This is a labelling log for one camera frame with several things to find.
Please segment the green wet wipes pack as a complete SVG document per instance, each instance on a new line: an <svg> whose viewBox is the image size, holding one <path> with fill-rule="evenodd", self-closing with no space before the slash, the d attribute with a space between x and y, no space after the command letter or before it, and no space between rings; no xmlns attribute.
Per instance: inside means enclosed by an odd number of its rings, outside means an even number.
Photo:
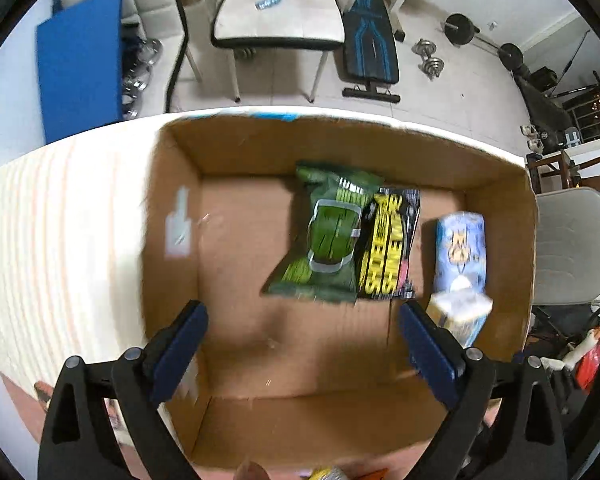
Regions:
<svg viewBox="0 0 600 480"><path fill-rule="evenodd" d="M384 179L360 168L307 160L298 162L296 175L308 193L308 222L263 292L353 304L358 296L354 256L363 212Z"/></svg>

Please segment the chrome dumbbells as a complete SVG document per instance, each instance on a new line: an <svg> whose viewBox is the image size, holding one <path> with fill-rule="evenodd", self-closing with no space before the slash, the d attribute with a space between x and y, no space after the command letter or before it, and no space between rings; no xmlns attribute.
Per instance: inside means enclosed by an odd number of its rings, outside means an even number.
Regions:
<svg viewBox="0 0 600 480"><path fill-rule="evenodd" d="M425 38L420 38L412 47L412 51L420 57L422 61L419 69L430 79L435 80L440 77L444 70L442 58L437 58L437 45Z"/></svg>

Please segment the grey office chair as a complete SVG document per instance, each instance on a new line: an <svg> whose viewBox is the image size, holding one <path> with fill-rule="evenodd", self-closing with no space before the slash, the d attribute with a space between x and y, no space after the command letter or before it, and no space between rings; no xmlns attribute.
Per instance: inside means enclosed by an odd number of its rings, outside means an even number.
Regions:
<svg viewBox="0 0 600 480"><path fill-rule="evenodd" d="M536 196L533 303L589 304L600 296L600 193L570 188Z"/></svg>

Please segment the white padded chair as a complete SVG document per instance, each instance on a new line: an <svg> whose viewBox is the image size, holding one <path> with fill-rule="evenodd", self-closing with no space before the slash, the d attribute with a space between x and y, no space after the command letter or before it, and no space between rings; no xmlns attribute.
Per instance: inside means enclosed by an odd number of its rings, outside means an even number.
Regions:
<svg viewBox="0 0 600 480"><path fill-rule="evenodd" d="M316 97L330 52L342 47L344 28L337 0L204 0L213 47L226 52L233 99L239 102L235 52L240 49L318 51L311 92Z"/></svg>

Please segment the open cardboard box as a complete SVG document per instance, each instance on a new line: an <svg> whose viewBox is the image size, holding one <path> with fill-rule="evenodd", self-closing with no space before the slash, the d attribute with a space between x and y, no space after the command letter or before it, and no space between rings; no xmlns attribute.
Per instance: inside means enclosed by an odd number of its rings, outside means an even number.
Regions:
<svg viewBox="0 0 600 480"><path fill-rule="evenodd" d="M477 342L508 360L531 310L536 203L526 170L370 120L214 114L159 133L147 185L145 328L208 310L198 394L166 409L187 457L317 466L429 439L442 405L407 361L398 291L434 289L436 224L486 224Z"/></svg>

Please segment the black shoe shine wipes pack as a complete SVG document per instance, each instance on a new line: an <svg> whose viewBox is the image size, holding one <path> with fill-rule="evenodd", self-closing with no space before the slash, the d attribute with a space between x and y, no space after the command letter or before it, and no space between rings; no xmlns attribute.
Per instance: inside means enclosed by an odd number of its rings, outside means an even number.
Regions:
<svg viewBox="0 0 600 480"><path fill-rule="evenodd" d="M410 258L420 213L417 188L382 186L366 206L355 248L358 298L412 299Z"/></svg>

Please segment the orange snack bag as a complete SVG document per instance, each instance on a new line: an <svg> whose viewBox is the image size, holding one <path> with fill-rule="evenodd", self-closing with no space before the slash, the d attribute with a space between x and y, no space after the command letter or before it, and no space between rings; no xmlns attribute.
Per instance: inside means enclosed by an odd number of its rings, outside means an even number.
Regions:
<svg viewBox="0 0 600 480"><path fill-rule="evenodd" d="M385 480L388 472L388 468L382 468L368 472L367 474L361 474L360 476L356 477L355 480Z"/></svg>

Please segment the yellow blue tissue box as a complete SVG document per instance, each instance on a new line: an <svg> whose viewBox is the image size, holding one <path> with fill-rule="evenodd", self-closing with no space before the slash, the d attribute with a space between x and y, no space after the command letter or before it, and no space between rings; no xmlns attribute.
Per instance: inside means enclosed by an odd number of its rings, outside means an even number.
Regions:
<svg viewBox="0 0 600 480"><path fill-rule="evenodd" d="M448 330L463 347L471 347L493 307L493 300L470 288L457 292L436 292L426 313L435 326Z"/></svg>

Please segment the floor barbell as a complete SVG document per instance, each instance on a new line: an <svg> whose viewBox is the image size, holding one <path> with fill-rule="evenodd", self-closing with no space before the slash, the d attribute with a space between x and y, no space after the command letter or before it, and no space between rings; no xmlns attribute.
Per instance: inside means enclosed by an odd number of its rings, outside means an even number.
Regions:
<svg viewBox="0 0 600 480"><path fill-rule="evenodd" d="M450 14L442 23L445 37L455 47L464 47L474 40L492 48L501 63L512 73L524 66L524 55L516 44L496 44L480 35L480 29L461 13Z"/></svg>

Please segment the yellow silver scrub pad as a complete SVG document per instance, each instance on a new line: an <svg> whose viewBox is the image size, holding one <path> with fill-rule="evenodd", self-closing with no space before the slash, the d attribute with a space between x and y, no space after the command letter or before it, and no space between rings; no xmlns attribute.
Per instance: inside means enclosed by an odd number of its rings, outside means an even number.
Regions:
<svg viewBox="0 0 600 480"><path fill-rule="evenodd" d="M311 472L309 480L349 480L339 467L326 467Z"/></svg>

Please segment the light blue tissue pack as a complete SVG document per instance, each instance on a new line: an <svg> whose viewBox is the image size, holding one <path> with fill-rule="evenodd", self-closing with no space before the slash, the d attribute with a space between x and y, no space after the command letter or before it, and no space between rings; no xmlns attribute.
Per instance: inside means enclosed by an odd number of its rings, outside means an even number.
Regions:
<svg viewBox="0 0 600 480"><path fill-rule="evenodd" d="M481 214L460 211L436 225L434 292L486 290L486 224Z"/></svg>

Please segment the blue foam board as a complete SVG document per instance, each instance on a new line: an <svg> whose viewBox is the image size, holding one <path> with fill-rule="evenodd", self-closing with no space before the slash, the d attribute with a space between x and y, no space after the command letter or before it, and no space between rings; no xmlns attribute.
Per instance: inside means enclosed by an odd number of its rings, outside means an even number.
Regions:
<svg viewBox="0 0 600 480"><path fill-rule="evenodd" d="M84 0L36 30L45 142L120 122L122 0Z"/></svg>

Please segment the black blue weight bench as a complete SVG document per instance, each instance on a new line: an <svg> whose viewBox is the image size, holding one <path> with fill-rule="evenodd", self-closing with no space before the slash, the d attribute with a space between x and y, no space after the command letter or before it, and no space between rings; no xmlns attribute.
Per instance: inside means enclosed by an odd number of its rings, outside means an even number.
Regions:
<svg viewBox="0 0 600 480"><path fill-rule="evenodd" d="M343 69L354 87L342 89L344 98L398 104L401 97L389 87L400 79L396 40L384 0L354 0L343 13Z"/></svg>

